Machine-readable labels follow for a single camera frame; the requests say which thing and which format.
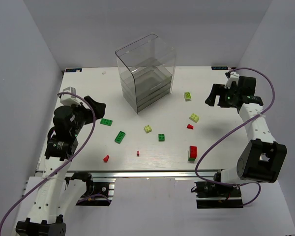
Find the yellow lego brick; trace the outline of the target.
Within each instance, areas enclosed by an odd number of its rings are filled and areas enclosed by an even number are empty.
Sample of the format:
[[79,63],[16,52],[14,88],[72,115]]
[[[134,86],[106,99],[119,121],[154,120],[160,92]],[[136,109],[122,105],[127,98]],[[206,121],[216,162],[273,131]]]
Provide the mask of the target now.
[[149,132],[152,131],[152,127],[151,127],[150,125],[146,125],[146,126],[144,127],[144,131],[145,131],[146,133],[149,133]]
[[191,94],[189,92],[184,93],[184,99],[185,101],[190,101],[191,100]]
[[192,121],[195,122],[195,123],[197,123],[197,122],[200,120],[199,116],[196,115],[196,114],[194,114],[194,113],[192,113],[192,114],[190,115],[189,119],[192,120]]

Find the clear acrylic cover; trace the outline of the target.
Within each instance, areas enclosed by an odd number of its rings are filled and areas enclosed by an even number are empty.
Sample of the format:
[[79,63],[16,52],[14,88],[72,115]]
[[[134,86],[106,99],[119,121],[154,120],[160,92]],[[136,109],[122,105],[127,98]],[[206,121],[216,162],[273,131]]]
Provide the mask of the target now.
[[171,93],[176,51],[150,33],[115,51],[122,95],[136,113]]

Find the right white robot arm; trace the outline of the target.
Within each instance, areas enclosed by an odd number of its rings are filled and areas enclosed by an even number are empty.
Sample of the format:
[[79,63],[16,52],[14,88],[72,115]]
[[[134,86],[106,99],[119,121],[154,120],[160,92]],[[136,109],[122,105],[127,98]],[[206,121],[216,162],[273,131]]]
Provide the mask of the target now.
[[266,118],[263,116],[263,101],[255,95],[256,79],[231,76],[225,85],[213,84],[205,103],[221,108],[236,108],[245,130],[248,144],[231,169],[219,171],[217,182],[243,184],[249,181],[259,183],[276,182],[287,154],[287,148],[277,143],[272,136]]

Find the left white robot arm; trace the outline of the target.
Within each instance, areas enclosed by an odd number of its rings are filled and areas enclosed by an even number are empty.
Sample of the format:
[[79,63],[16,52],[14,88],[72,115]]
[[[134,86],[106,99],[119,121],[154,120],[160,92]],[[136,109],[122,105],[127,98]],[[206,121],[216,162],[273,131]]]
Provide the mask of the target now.
[[20,236],[63,236],[65,216],[85,194],[93,190],[92,177],[81,173],[72,179],[66,173],[82,150],[77,136],[84,125],[95,125],[105,115],[106,104],[85,96],[80,102],[72,93],[61,93],[61,106],[55,109],[53,127],[47,135],[44,172],[35,187],[37,195],[24,221],[17,222]]

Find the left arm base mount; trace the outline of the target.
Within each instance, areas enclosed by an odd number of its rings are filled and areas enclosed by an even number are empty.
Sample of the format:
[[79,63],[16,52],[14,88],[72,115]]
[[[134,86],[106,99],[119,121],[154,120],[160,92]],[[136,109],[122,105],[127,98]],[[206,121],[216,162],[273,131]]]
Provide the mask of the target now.
[[65,191],[73,187],[74,180],[81,180],[85,186],[85,193],[79,198],[77,206],[109,206],[111,204],[110,183],[94,181],[91,173],[75,172],[71,177],[65,177]]

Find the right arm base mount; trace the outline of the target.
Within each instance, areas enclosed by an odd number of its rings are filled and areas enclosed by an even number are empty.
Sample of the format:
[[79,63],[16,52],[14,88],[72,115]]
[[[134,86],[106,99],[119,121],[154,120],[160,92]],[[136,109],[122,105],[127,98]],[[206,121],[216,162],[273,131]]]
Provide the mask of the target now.
[[240,189],[211,182],[198,181],[191,188],[196,195],[197,209],[243,208]]

